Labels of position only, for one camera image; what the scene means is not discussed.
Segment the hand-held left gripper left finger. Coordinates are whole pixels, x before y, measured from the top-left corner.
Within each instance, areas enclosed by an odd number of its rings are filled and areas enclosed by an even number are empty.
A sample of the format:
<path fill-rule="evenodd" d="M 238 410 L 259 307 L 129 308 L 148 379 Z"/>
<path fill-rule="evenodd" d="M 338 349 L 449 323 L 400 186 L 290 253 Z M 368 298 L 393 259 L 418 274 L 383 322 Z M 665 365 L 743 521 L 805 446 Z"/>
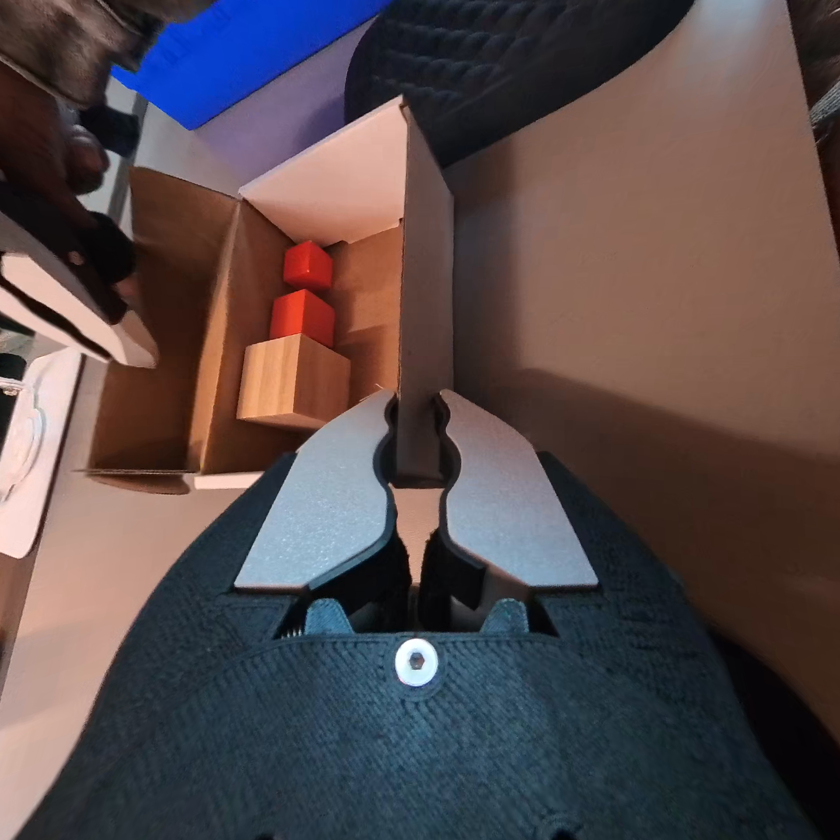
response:
<path fill-rule="evenodd" d="M 236 590 L 317 590 L 359 569 L 396 530 L 394 391 L 381 389 L 299 447 Z"/>

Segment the person's right hand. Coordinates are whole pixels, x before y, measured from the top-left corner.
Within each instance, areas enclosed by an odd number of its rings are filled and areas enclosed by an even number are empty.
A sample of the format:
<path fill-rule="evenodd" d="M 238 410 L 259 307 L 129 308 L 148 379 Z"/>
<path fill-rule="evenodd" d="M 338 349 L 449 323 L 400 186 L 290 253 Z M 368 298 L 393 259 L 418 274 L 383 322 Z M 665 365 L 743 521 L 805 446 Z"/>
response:
<path fill-rule="evenodd" d="M 97 191 L 109 167 L 99 141 L 68 123 L 57 100 L 1 66 L 1 170 L 10 184 L 46 201 L 72 227 L 95 228 L 78 197 Z"/>

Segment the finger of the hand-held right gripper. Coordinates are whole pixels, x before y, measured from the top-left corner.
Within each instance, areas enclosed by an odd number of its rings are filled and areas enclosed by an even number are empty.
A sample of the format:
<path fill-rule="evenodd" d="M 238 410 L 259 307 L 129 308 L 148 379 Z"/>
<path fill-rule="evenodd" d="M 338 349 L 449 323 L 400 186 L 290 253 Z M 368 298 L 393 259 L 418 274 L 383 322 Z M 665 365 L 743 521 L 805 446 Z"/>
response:
<path fill-rule="evenodd" d="M 96 259 L 88 244 L 61 222 L 28 227 L 2 214 L 2 283 L 7 282 L 68 319 L 110 353 L 109 360 L 153 368 L 158 349 L 142 319 L 114 289 L 111 268 L 122 274 L 125 237 L 117 258 Z"/>
<path fill-rule="evenodd" d="M 29 337 L 40 334 L 66 347 L 76 346 L 80 352 L 100 361 L 110 359 L 107 350 L 91 341 L 67 318 L 7 282 L 1 284 L 1 328 Z"/>

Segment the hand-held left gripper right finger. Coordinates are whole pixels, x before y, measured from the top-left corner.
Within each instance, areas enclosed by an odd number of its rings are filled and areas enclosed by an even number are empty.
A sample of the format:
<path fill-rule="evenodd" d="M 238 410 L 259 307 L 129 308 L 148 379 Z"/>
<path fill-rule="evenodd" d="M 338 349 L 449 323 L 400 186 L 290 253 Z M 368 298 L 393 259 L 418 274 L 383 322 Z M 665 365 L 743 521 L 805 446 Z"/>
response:
<path fill-rule="evenodd" d="M 450 463 L 437 530 L 449 595 L 494 603 L 596 590 L 598 577 L 530 442 L 451 390 L 437 395 L 436 407 Z"/>

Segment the red cube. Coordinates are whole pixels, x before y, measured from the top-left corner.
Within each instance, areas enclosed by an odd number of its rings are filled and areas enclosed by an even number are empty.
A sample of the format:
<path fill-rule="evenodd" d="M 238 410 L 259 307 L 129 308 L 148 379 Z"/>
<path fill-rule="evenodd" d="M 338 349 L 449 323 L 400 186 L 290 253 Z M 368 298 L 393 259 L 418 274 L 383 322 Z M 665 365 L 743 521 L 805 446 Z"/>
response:
<path fill-rule="evenodd" d="M 304 335 L 332 349 L 336 315 L 325 300 L 309 290 L 296 290 L 277 297 L 269 322 L 269 340 Z"/>
<path fill-rule="evenodd" d="M 333 259 L 311 240 L 301 242 L 287 249 L 282 279 L 296 290 L 328 291 L 333 286 Z"/>

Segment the blue plastic bin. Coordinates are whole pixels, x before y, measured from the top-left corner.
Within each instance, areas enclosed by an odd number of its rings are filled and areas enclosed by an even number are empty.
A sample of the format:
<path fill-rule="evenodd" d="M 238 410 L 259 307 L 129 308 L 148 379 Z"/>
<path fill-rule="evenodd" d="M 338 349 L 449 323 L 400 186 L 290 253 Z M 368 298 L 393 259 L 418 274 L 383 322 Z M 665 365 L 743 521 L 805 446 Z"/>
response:
<path fill-rule="evenodd" d="M 112 78 L 195 130 L 380 13 L 387 1 L 218 1 L 165 26 Z"/>

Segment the grey desk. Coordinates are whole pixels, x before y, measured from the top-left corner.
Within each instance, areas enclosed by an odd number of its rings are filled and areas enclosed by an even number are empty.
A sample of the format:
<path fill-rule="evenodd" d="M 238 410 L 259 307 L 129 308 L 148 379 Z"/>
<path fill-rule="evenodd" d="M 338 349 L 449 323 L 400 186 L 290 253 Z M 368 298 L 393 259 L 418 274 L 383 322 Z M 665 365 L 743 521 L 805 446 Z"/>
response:
<path fill-rule="evenodd" d="M 396 476 L 397 398 L 385 548 L 236 590 L 310 437 L 259 472 L 167 561 L 45 793 L 3 781 L 15 838 L 822 838 L 707 625 L 838 737 L 835 237 L 786 7 L 692 3 L 437 164 L 444 390 L 534 447 L 599 587 L 450 596 L 443 390 L 435 482 Z"/>

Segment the white cardboard box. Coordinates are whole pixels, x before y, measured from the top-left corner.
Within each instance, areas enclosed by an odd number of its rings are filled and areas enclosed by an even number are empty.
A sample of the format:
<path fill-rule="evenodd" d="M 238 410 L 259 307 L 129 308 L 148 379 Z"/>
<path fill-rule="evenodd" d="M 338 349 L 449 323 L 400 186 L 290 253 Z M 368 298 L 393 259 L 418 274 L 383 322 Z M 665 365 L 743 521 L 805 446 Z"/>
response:
<path fill-rule="evenodd" d="M 333 259 L 335 352 L 349 405 L 397 395 L 395 473 L 440 478 L 431 403 L 454 385 L 454 198 L 406 101 L 394 98 L 240 188 L 236 198 L 147 167 L 130 174 L 143 320 L 160 360 L 109 364 L 82 474 L 181 495 L 232 489 L 313 433 L 239 418 L 248 348 L 268 338 L 289 248 Z"/>

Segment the wooden block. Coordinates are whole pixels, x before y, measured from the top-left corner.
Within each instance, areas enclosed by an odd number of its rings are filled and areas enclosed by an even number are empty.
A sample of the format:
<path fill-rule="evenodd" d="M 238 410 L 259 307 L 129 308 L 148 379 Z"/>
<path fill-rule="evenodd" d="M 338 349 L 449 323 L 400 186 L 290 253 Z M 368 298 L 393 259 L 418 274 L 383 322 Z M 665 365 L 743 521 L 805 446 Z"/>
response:
<path fill-rule="evenodd" d="M 245 350 L 237 419 L 316 430 L 350 407 L 350 361 L 298 333 Z"/>

